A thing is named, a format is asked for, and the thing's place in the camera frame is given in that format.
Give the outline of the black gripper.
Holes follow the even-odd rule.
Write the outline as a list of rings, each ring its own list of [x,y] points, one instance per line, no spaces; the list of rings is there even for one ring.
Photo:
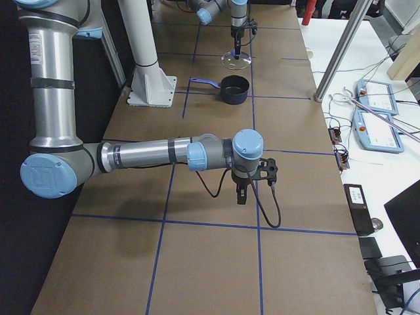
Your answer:
[[[231,36],[234,39],[233,58],[238,60],[241,53],[241,39],[244,35],[245,26],[230,26]]]
[[[246,204],[247,187],[251,185],[252,188],[255,188],[253,177],[248,172],[240,173],[239,176],[235,171],[232,171],[231,177],[232,180],[236,183],[237,204]]]

